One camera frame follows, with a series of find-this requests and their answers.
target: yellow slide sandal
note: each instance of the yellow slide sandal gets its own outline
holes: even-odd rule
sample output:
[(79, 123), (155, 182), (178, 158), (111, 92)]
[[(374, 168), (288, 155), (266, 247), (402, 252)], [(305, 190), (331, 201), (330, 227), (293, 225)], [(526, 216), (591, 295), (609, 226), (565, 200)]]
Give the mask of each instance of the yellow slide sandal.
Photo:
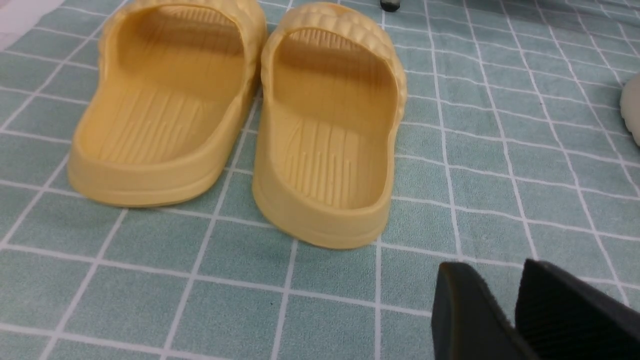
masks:
[(72, 141), (70, 184), (116, 206), (192, 199), (220, 176), (259, 84), (255, 0), (137, 0), (99, 42), (99, 85)]
[(331, 249), (384, 230), (406, 77), (389, 36), (345, 6), (287, 12), (262, 52), (253, 196), (282, 231)]

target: black object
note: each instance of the black object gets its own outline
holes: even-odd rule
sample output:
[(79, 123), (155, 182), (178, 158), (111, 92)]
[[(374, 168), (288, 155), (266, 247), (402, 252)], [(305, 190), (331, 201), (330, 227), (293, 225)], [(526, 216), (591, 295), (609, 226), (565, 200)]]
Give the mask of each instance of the black object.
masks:
[(640, 359), (640, 314), (546, 261), (525, 262), (515, 320), (544, 359)]
[(436, 360), (538, 359), (465, 263), (440, 264), (431, 333)]
[(400, 0), (380, 0), (380, 7), (386, 12), (396, 12), (400, 9)]
[(640, 359), (640, 314), (546, 261), (528, 259), (515, 328), (468, 264), (438, 269), (436, 360)]

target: slipper strap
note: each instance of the slipper strap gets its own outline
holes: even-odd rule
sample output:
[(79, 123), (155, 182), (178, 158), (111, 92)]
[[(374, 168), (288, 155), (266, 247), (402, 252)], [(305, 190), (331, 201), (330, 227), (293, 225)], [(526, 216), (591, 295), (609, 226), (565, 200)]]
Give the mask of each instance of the slipper strap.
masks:
[(306, 29), (325, 31), (363, 47), (387, 64), (396, 81), (396, 120), (400, 121), (407, 97), (406, 75), (391, 38), (370, 18), (356, 11), (343, 9), (332, 3), (310, 3), (289, 10), (262, 51), (262, 85), (271, 88), (273, 55), (284, 38)]
[(255, 0), (134, 0), (117, 11), (104, 25), (98, 43), (101, 72), (107, 71), (103, 61), (114, 30), (128, 17), (164, 6), (188, 6), (207, 8), (218, 12), (233, 22), (243, 43), (244, 58), (247, 61), (245, 79), (253, 77), (256, 62), (260, 61), (260, 52), (267, 37), (267, 24), (262, 8)]

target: floor mat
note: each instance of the floor mat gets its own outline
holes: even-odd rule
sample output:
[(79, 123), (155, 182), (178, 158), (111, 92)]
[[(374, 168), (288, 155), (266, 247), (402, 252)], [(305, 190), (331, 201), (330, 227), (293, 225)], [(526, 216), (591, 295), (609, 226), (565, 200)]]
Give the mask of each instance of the floor mat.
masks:
[[(261, 2), (270, 30), (302, 2)], [(451, 260), (511, 317), (526, 258), (640, 309), (640, 150), (618, 109), (640, 3), (341, 3), (393, 38), (410, 94), (390, 223), (348, 252), (255, 207), (260, 97), (202, 197), (122, 210), (72, 191), (70, 139), (122, 0), (66, 0), (0, 53), (1, 359), (432, 359)]]

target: slide sandal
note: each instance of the slide sandal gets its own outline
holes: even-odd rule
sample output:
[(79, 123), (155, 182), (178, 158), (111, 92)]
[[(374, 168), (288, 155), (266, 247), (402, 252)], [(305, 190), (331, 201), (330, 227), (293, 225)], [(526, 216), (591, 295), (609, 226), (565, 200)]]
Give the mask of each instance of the slide sandal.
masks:
[(511, 326), (484, 279), (468, 264), (440, 264), (432, 313), (436, 360), (544, 358)]
[(134, 0), (104, 27), (70, 184), (115, 206), (175, 204), (218, 179), (259, 84), (255, 0)]
[(287, 12), (262, 52), (253, 196), (277, 228), (352, 249), (384, 230), (406, 77), (389, 36), (345, 6)]
[(640, 74), (632, 77), (622, 88), (620, 115), (636, 145), (640, 146)]
[(543, 359), (640, 359), (640, 314), (546, 261), (525, 262), (516, 329)]

